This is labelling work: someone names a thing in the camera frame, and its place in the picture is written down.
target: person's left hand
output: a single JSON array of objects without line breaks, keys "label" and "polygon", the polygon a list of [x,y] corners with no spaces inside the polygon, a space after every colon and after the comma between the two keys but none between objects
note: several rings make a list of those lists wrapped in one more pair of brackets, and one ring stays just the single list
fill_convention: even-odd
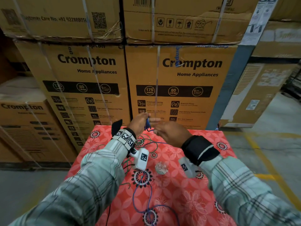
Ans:
[{"label": "person's left hand", "polygon": [[140,113],[128,125],[128,128],[132,129],[133,132],[136,134],[136,138],[142,134],[144,131],[144,127],[146,124],[146,120],[149,117],[150,125],[153,126],[160,122],[160,118],[151,118],[150,113]]}]

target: shirt sleeve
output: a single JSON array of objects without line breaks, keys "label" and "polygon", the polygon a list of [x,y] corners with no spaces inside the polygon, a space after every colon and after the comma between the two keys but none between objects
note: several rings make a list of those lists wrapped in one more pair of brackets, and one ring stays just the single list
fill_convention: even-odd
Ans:
[{"label": "shirt sleeve", "polygon": [[121,163],[127,153],[123,144],[111,140],[104,149],[87,154],[76,175],[10,226],[94,226],[125,177]]},{"label": "shirt sleeve", "polygon": [[216,201],[238,225],[301,225],[301,213],[233,157],[218,156],[199,166]]}]

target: white plastic device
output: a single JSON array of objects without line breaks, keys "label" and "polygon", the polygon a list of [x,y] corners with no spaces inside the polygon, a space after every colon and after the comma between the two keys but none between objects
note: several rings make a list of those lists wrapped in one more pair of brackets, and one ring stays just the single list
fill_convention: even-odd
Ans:
[{"label": "white plastic device", "polygon": [[135,166],[133,166],[133,168],[145,171],[148,163],[148,155],[149,151],[146,148],[135,149],[133,152],[130,152],[130,156],[134,157]]},{"label": "white plastic device", "polygon": [[187,157],[182,157],[179,159],[179,163],[184,170],[187,178],[195,178],[198,175],[199,167],[194,165]]}]

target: table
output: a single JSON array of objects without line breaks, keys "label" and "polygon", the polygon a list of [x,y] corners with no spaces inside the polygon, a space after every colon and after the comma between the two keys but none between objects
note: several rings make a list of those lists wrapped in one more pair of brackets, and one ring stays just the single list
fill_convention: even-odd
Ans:
[{"label": "table", "polygon": [[[206,130],[189,131],[193,135],[202,135],[208,139],[220,151],[223,157],[236,157],[223,132]],[[86,154],[104,148],[111,138],[111,126],[96,125],[68,172],[67,178],[79,171],[81,160]],[[138,139],[140,140],[137,143],[142,146],[151,141],[165,142],[153,132],[147,131],[144,131]],[[150,157],[143,180],[141,180],[142,171],[128,167],[130,170],[127,172],[127,169],[125,169],[126,177],[123,181],[124,185],[119,187],[118,194],[111,204],[108,226],[178,225],[176,216],[172,210],[164,206],[152,208],[154,205],[167,205],[171,207],[177,214],[180,225],[236,225],[233,219],[215,201],[213,192],[207,187],[208,179],[203,173],[198,174],[193,179],[186,178],[178,162],[178,159],[184,156],[180,148],[162,143],[151,143],[145,148],[149,150]],[[167,165],[168,172],[166,174],[160,175],[156,172],[155,165],[158,162],[164,162]],[[123,167],[128,164],[130,164],[130,161],[127,161]],[[145,210],[147,209],[151,189],[150,209],[147,212]],[[139,211],[143,211],[144,213],[138,213],[134,209],[133,194],[135,190],[135,206]],[[106,224],[108,209],[100,217],[96,224],[97,226]]]}]

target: person's left arm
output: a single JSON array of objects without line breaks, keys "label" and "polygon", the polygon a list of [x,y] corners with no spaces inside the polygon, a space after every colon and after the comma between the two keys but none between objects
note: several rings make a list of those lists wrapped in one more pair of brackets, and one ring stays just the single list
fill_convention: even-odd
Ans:
[{"label": "person's left arm", "polygon": [[[139,136],[149,114],[139,114],[128,132]],[[54,192],[9,226],[94,226],[115,198],[125,174],[121,163],[128,149],[112,139],[104,149],[87,154],[79,172],[66,179]]]}]

